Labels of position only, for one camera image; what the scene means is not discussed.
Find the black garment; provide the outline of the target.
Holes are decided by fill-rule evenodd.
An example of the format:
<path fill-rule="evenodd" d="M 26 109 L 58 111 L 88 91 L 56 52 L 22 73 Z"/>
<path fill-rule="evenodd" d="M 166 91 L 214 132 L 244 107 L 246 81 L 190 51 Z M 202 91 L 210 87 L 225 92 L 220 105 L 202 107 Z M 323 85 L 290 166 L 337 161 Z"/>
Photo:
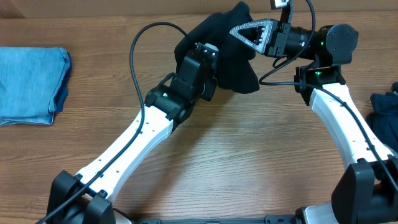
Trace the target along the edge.
<path fill-rule="evenodd" d="M 242 94 L 258 91 L 258 77 L 249 63 L 256 56 L 256 51 L 229 33 L 232 28 L 251 21 L 249 6 L 242 1 L 228 12 L 210 15 L 176 46 L 174 54 L 177 68 L 180 68 L 188 49 L 196 42 L 211 44 L 219 50 L 215 73 L 218 86 Z"/>

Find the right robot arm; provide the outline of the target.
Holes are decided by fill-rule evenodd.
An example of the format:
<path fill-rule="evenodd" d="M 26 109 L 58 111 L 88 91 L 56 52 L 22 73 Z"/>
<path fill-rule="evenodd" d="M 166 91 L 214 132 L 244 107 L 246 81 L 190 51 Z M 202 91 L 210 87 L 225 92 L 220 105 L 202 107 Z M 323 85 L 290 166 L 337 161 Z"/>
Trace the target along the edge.
<path fill-rule="evenodd" d="M 347 24 L 309 31 L 273 19 L 248 22 L 230 33 L 268 57 L 310 60 L 297 67 L 292 86 L 323 121 L 345 168 L 329 202 L 299 208 L 280 222 L 396 222 L 397 156 L 365 122 L 341 74 L 341 66 L 352 60 L 358 33 Z"/>

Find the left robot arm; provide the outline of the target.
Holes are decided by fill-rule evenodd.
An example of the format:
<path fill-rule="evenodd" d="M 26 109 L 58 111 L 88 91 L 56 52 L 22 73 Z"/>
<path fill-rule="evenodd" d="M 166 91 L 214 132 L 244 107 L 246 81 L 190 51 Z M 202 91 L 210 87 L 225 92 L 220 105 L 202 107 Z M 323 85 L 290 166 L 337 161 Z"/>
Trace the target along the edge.
<path fill-rule="evenodd" d="M 187 120 L 199 99 L 210 101 L 218 49 L 196 43 L 177 73 L 170 73 L 147 96 L 129 127 L 98 158 L 75 175 L 66 171 L 53 180 L 47 214 L 41 223 L 130 223 L 113 208 L 124 184 L 160 142 Z"/>

